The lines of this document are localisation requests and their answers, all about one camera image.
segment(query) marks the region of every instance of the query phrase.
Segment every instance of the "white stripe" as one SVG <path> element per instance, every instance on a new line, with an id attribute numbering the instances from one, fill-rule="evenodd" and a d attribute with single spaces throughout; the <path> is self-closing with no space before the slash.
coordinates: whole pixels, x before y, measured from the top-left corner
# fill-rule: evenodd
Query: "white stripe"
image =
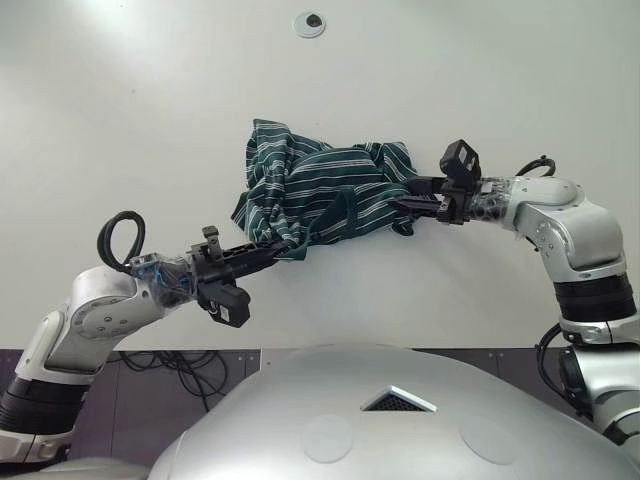
<path id="1" fill-rule="evenodd" d="M 252 225 L 253 224 L 253 219 L 255 218 L 256 214 L 260 211 L 259 207 L 253 207 L 251 209 L 251 213 L 249 214 L 249 220 L 247 221 L 247 225 Z"/>
<path id="2" fill-rule="evenodd" d="M 289 127 L 287 127 L 284 123 L 256 123 L 255 124 L 255 129 L 262 129 L 262 130 L 289 130 Z"/>
<path id="3" fill-rule="evenodd" d="M 371 225 L 372 223 L 376 223 L 379 222 L 380 220 L 382 220 L 383 218 L 387 218 L 390 215 L 395 215 L 396 212 L 389 212 L 386 215 L 383 215 L 380 218 L 376 218 L 375 220 L 371 220 L 369 223 L 365 223 L 364 225 L 360 225 L 359 227 L 356 228 L 356 230 L 362 230 L 363 228 L 368 227 L 369 225 Z"/>
<path id="4" fill-rule="evenodd" d="M 266 183 L 264 184 L 265 188 L 270 188 L 272 190 L 280 190 L 281 192 L 284 192 L 284 185 L 280 184 L 280 183 Z"/>
<path id="5" fill-rule="evenodd" d="M 380 183 L 365 183 L 364 185 L 357 185 L 355 187 L 353 187 L 353 191 L 356 194 L 361 194 L 364 193 L 368 190 L 372 190 L 376 187 L 378 187 L 380 185 Z M 369 200 L 369 198 L 365 198 L 364 200 L 360 200 L 358 203 L 362 203 L 362 202 L 366 202 L 367 200 Z"/>
<path id="6" fill-rule="evenodd" d="M 364 210 L 362 210 L 361 212 L 358 212 L 358 220 L 372 214 L 373 212 L 380 210 L 381 208 L 385 208 L 387 206 L 387 201 L 386 200 L 382 200 L 380 202 L 376 202 L 373 205 L 371 205 L 369 208 L 365 208 Z"/>
<path id="7" fill-rule="evenodd" d="M 402 195 L 406 195 L 407 194 L 407 191 L 404 189 L 404 187 L 390 188 L 390 189 L 384 191 L 385 194 L 390 194 L 390 193 L 393 193 L 393 192 L 398 192 L 398 193 L 400 193 Z M 363 204 L 365 202 L 369 202 L 369 201 L 371 201 L 371 198 L 372 198 L 371 196 L 363 198 L 362 200 L 358 201 L 357 205 L 361 205 L 361 204 Z M 387 200 L 391 200 L 392 198 L 394 198 L 394 197 L 389 196 L 389 197 L 387 197 Z"/>
<path id="8" fill-rule="evenodd" d="M 334 225 L 322 230 L 320 232 L 320 235 L 327 235 L 328 233 L 335 232 L 336 230 L 338 230 L 338 229 L 340 229 L 340 228 L 342 228 L 342 227 L 344 227 L 346 225 L 347 225 L 347 220 L 346 219 L 345 220 L 340 220 L 338 223 L 336 223 L 336 224 L 334 224 Z"/>
<path id="9" fill-rule="evenodd" d="M 387 157 L 386 155 L 384 156 L 384 164 L 385 164 L 385 165 L 387 165 L 387 166 L 391 169 L 391 171 L 392 171 L 393 173 L 395 173 L 396 178 L 397 178 L 399 181 L 403 181 L 403 180 L 406 180 L 406 179 L 407 179 L 407 177 L 405 177 L 403 174 L 401 174 L 401 173 L 400 173 L 400 171 L 398 170 L 398 168 L 393 164 L 393 162 L 391 161 L 391 159 L 390 159 L 389 157 Z"/>
<path id="10" fill-rule="evenodd" d="M 304 198 L 315 195 L 316 193 L 331 193 L 335 192 L 336 187 L 316 187 L 310 190 L 300 190 L 298 192 L 287 192 L 286 198 L 287 200 L 292 200 L 294 198 Z"/>
<path id="11" fill-rule="evenodd" d="M 233 221 L 238 223 L 238 221 L 244 216 L 244 213 L 246 211 L 247 211 L 247 202 L 245 202 L 244 205 L 240 207 L 240 210 L 238 210 L 238 213 L 236 213 L 236 216 L 233 217 Z"/>
<path id="12" fill-rule="evenodd" d="M 404 164 L 404 162 L 402 162 L 402 161 L 398 158 L 398 156 L 395 154 L 395 152 L 394 152 L 393 150 L 389 150 L 389 151 L 390 151 L 390 152 L 391 152 L 391 154 L 396 158 L 396 160 L 398 160 L 398 163 L 399 163 L 400 165 L 402 165 L 403 167 L 405 167 L 405 168 L 407 168 L 407 169 L 409 169 L 409 170 L 413 171 L 414 173 L 416 173 L 413 169 L 411 169 L 411 168 L 407 167 L 407 166 Z M 406 179 L 407 179 L 407 176 L 403 174 L 403 175 L 402 175 L 402 178 L 403 178 L 404 180 L 406 180 Z"/>
<path id="13" fill-rule="evenodd" d="M 285 138 L 278 140 L 277 142 L 260 142 L 260 145 L 258 145 L 258 153 L 262 153 L 269 147 L 282 147 L 286 144 L 287 140 Z"/>
<path id="14" fill-rule="evenodd" d="M 304 180 L 294 180 L 293 182 L 287 182 L 287 185 L 295 185 L 296 183 L 304 183 L 304 182 L 313 182 L 316 180 L 340 180 L 343 178 L 351 178 L 351 177 L 366 177 L 368 175 L 376 176 L 376 177 L 380 176 L 378 173 L 354 173 L 350 175 L 340 175 L 335 177 L 325 176 L 325 177 L 305 178 Z"/>
<path id="15" fill-rule="evenodd" d="M 301 167 L 296 167 L 292 173 L 297 173 L 297 172 L 313 172 L 315 170 L 322 170 L 322 169 L 327 169 L 327 170 L 332 170 L 334 168 L 349 168 L 349 167 L 373 167 L 373 164 L 371 163 L 371 160 L 344 160 L 341 162 L 330 162 L 330 163 L 323 163 L 323 164 L 319 164 L 319 165 L 315 165 L 315 164 L 310 164 L 310 165 L 303 165 Z"/>

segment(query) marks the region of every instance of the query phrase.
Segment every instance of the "floor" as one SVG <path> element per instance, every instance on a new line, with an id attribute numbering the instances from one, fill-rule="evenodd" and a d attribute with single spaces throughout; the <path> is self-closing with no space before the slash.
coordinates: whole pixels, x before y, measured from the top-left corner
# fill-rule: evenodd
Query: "floor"
<path id="1" fill-rule="evenodd" d="M 573 416 L 573 410 L 539 379 L 534 349 L 428 350 L 474 365 L 521 388 Z M 559 349 L 550 349 L 552 377 Z M 264 352 L 278 358 L 277 351 Z M 17 350 L 0 350 L 0 389 L 4 391 L 20 357 Z M 224 351 L 228 365 L 225 391 L 260 369 L 258 350 Z M 206 367 L 212 383 L 221 380 L 219 362 Z M 210 398 L 213 407 L 221 397 Z M 134 372 L 120 361 L 109 363 L 95 381 L 76 425 L 71 457 L 113 456 L 151 466 L 171 442 L 205 414 L 199 398 L 188 394 L 175 372 L 163 368 Z"/>

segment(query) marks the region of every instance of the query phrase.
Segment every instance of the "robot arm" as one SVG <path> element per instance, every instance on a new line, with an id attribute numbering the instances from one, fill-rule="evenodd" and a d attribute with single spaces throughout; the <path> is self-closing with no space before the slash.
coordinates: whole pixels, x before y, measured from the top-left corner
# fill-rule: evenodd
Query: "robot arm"
<path id="1" fill-rule="evenodd" d="M 136 216 L 123 212 L 116 223 L 142 222 Z M 142 255 L 126 265 L 107 260 L 110 266 L 76 277 L 69 301 L 43 319 L 0 399 L 0 463 L 64 457 L 93 380 L 116 345 L 140 328 L 192 300 L 225 325 L 240 327 L 249 318 L 249 295 L 235 279 L 273 265 L 282 247 L 222 250 L 215 227 L 203 233 L 206 242 L 186 257 Z M 141 248 L 139 242 L 133 253 Z"/>
<path id="2" fill-rule="evenodd" d="M 555 169 L 546 157 L 531 166 Z M 640 464 L 640 315 L 614 216 L 568 180 L 481 178 L 478 155 L 463 140 L 449 146 L 440 167 L 446 177 L 409 179 L 413 195 L 394 207 L 447 224 L 492 222 L 535 246 L 561 311 L 540 342 L 543 380 Z M 562 390 L 543 365 L 546 346 L 560 332 L 572 344 L 560 356 Z"/>

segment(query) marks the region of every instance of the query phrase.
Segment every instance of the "green shirt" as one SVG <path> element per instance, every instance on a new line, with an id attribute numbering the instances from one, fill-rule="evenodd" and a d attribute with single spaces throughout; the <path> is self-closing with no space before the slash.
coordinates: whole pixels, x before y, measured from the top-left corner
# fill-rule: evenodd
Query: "green shirt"
<path id="1" fill-rule="evenodd" d="M 408 195 L 400 182 L 417 175 L 401 142 L 332 148 L 254 120 L 246 157 L 249 190 L 231 218 L 253 243 L 284 242 L 281 259 L 389 226 L 413 233 L 413 220 L 387 204 Z"/>

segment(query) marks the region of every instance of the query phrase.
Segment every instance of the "green striped shirt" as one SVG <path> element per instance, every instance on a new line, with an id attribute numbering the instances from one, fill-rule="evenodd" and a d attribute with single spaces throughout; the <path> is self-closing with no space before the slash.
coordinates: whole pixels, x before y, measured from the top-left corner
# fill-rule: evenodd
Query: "green striped shirt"
<path id="1" fill-rule="evenodd" d="M 246 158 L 248 191 L 231 218 L 253 243 L 284 242 L 282 259 L 389 226 L 413 233 L 411 218 L 387 204 L 408 195 L 400 182 L 417 175 L 401 142 L 332 148 L 254 120 Z"/>

